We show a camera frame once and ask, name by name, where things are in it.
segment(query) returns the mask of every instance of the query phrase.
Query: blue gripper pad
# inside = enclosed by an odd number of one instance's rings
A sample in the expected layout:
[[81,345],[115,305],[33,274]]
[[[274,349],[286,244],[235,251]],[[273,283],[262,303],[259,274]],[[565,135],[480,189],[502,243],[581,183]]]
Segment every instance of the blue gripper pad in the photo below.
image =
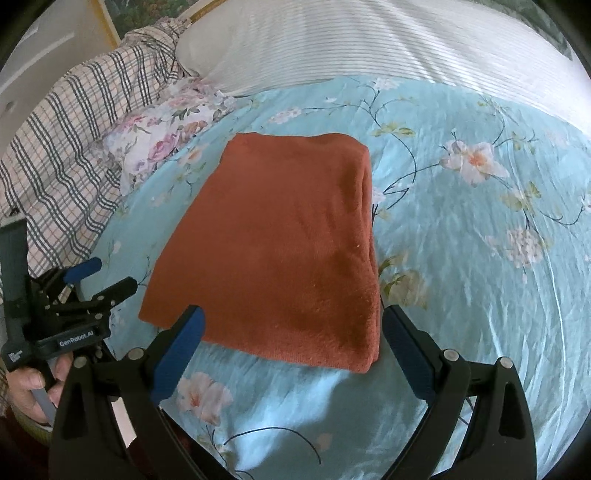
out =
[[384,336],[413,389],[414,395],[421,400],[426,400],[430,405],[436,396],[433,367],[404,326],[399,315],[404,315],[399,307],[388,307],[384,310],[382,316]]
[[86,260],[85,262],[66,270],[63,277],[64,283],[67,285],[78,283],[83,278],[90,277],[92,274],[97,273],[102,267],[103,264],[98,257]]
[[178,322],[182,322],[186,316],[189,316],[189,319],[177,332],[176,337],[154,367],[154,383],[150,398],[156,406],[172,396],[205,332],[205,314],[201,308],[189,307]]

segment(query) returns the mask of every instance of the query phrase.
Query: wall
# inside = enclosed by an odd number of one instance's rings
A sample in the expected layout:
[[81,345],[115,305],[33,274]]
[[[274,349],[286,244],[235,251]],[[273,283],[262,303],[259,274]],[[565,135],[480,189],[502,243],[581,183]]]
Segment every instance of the wall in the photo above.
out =
[[51,4],[0,72],[0,155],[56,80],[115,46],[98,0]]

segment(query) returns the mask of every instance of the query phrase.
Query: white pillow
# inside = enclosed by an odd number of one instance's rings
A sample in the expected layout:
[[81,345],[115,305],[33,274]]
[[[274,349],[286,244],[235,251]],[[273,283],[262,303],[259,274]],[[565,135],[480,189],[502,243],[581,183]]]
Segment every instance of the white pillow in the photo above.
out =
[[227,0],[177,58],[232,96],[337,75],[462,85],[538,108],[591,137],[591,83],[534,30],[465,0]]

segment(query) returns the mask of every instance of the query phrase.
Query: striped pillowcase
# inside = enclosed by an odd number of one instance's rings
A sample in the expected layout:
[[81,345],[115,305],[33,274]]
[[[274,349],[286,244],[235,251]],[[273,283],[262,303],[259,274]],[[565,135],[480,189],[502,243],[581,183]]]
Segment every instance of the striped pillowcase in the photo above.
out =
[[92,253],[119,206],[121,172],[91,145],[182,76],[175,48],[185,27],[165,19],[131,31],[116,50],[72,68],[15,134],[0,160],[0,215],[27,217],[31,275]]

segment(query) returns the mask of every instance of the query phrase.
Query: white flower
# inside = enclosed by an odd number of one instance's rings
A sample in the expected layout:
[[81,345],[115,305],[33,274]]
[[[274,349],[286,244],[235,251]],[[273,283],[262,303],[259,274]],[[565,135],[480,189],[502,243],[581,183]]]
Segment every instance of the white flower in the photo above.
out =
[[193,164],[198,162],[201,159],[201,155],[203,155],[203,151],[209,146],[208,143],[203,145],[195,145],[192,150],[190,150],[183,158],[179,159],[178,166],[182,167],[186,164]]
[[152,204],[154,205],[154,207],[159,207],[166,200],[168,200],[169,197],[170,197],[170,195],[168,194],[168,192],[162,192],[157,197],[152,197],[150,200],[152,201]]
[[374,89],[376,90],[393,90],[400,86],[400,82],[392,79],[376,78],[374,81]]
[[283,110],[282,112],[276,113],[269,119],[269,123],[272,124],[284,124],[290,118],[295,118],[302,114],[301,108],[292,107],[288,108],[287,110]]
[[585,212],[591,212],[591,197],[583,197],[581,199],[581,203],[583,204],[583,209],[585,210]]
[[482,142],[468,146],[460,140],[446,144],[447,157],[439,164],[444,168],[458,171],[462,178],[475,186],[490,176],[508,177],[509,172],[495,160],[494,147],[490,143]]
[[531,267],[544,256],[543,243],[537,233],[530,229],[518,228],[507,231],[509,248],[506,255],[517,268]]
[[386,195],[382,193],[382,190],[378,190],[376,187],[371,189],[371,203],[378,205],[386,199]]
[[224,385],[203,372],[195,372],[191,378],[181,378],[177,389],[180,411],[191,411],[198,419],[215,426],[220,425],[222,408],[234,401]]

